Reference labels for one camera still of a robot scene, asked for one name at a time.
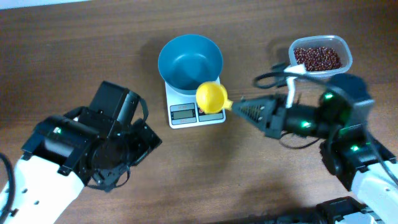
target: scale display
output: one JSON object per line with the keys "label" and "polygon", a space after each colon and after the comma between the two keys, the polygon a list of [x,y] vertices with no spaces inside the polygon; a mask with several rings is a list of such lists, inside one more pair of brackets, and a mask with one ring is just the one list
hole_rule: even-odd
{"label": "scale display", "polygon": [[206,114],[196,103],[195,95],[184,95],[176,92],[167,83],[166,98],[171,128],[189,128],[207,124],[218,124],[225,121],[225,110],[217,114]]}

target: wooden table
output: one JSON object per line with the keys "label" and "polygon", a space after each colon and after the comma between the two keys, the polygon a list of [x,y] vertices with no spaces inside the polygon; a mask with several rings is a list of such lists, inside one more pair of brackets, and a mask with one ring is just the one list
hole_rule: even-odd
{"label": "wooden table", "polygon": [[[286,60],[295,39],[338,35],[354,58],[349,72],[376,100],[373,135],[398,154],[397,11],[394,1],[314,0],[93,1],[0,11],[1,151],[15,163],[35,124],[88,105],[109,80],[147,100],[148,123],[163,144],[124,187],[84,189],[57,223],[217,222],[350,195],[326,170],[318,144],[285,149],[231,113],[223,124],[172,130],[157,57],[178,35],[211,38],[224,57],[221,82],[238,100],[274,91],[255,89],[252,79]],[[322,93],[309,83],[298,88],[303,103]]]}

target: blue bowl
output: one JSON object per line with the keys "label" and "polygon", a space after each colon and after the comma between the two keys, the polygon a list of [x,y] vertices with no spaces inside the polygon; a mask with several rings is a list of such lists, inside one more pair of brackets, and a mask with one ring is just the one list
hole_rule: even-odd
{"label": "blue bowl", "polygon": [[217,80],[223,69],[223,56],[209,38],[187,34],[164,46],[157,65],[162,78],[175,91],[194,95],[200,84]]}

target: wire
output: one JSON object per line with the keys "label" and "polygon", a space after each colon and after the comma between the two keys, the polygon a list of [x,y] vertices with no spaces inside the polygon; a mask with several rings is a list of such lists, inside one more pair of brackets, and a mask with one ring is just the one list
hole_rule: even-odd
{"label": "wire", "polygon": [[7,158],[6,155],[4,155],[1,152],[0,152],[0,159],[3,161],[4,165],[6,166],[6,171],[8,176],[8,188],[9,188],[7,202],[4,208],[2,209],[0,216],[0,223],[4,223],[4,221],[6,221],[8,213],[11,212],[12,203],[14,202],[15,198],[16,187],[15,187],[14,171],[12,170],[12,165],[10,160]]}
{"label": "wire", "polygon": [[288,134],[292,134],[292,133],[290,133],[290,132],[283,133],[283,134],[280,136],[280,139],[279,139],[279,144],[280,144],[281,146],[284,146],[284,147],[288,148],[288,149],[305,149],[306,147],[310,147],[310,146],[312,146],[313,144],[317,143],[319,140],[321,140],[320,138],[318,138],[318,139],[316,139],[316,140],[314,140],[314,141],[312,141],[312,142],[310,142],[310,143],[308,143],[308,144],[305,144],[305,145],[303,145],[303,146],[290,146],[290,145],[285,144],[285,143],[282,142],[282,138],[283,138],[284,136],[288,135]]}
{"label": "wire", "polygon": [[[338,95],[343,97],[343,99],[345,99],[347,101],[347,103],[350,105],[350,107],[354,106],[354,100],[349,96],[349,94],[347,94],[347,92],[345,92],[340,87],[332,85],[330,83],[325,83],[323,81],[317,80],[316,78],[313,78],[313,77],[310,77],[310,76],[307,76],[307,75],[299,75],[299,74],[290,73],[290,72],[269,72],[269,73],[265,73],[263,75],[259,75],[258,77],[254,78],[253,85],[258,87],[258,88],[261,88],[261,86],[258,85],[258,82],[260,80],[263,80],[265,78],[270,78],[270,77],[297,77],[298,79],[311,81],[311,82],[313,82],[313,83],[315,83],[317,85],[324,86],[324,87],[334,91],[335,93],[337,93]],[[357,113],[358,113],[360,118],[366,119],[365,114],[362,114],[359,111]],[[369,132],[368,132],[368,130],[367,130],[365,125],[363,125],[363,132],[364,132],[364,135],[365,135],[366,142],[370,143],[370,148],[371,148],[373,154],[376,156],[377,161],[380,163],[380,165],[382,166],[384,171],[387,173],[387,175],[398,186],[397,177],[391,172],[391,170],[388,168],[388,166],[384,162],[383,158],[381,157],[380,153],[377,151],[376,147],[373,144],[372,138],[370,137],[370,134],[369,134]]]}

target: bowl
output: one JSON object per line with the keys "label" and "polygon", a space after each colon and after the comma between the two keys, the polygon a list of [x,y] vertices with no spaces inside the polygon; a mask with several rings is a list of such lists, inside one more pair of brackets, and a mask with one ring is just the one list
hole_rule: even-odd
{"label": "bowl", "polygon": [[292,66],[297,65],[297,61],[294,55],[294,49],[296,48],[314,48],[314,47],[330,47],[336,50],[341,62],[341,68],[326,70],[326,71],[317,71],[317,72],[307,72],[306,75],[311,76],[313,78],[329,78],[333,75],[339,73],[345,73],[349,70],[351,65],[353,64],[353,56],[349,51],[347,43],[336,35],[319,35],[313,37],[304,37],[301,39],[295,40],[292,45],[289,47],[289,59],[290,64]]}
{"label": "bowl", "polygon": [[175,91],[194,95],[202,83],[218,79],[223,69],[223,56],[209,38],[186,34],[164,46],[158,68],[162,78]]}

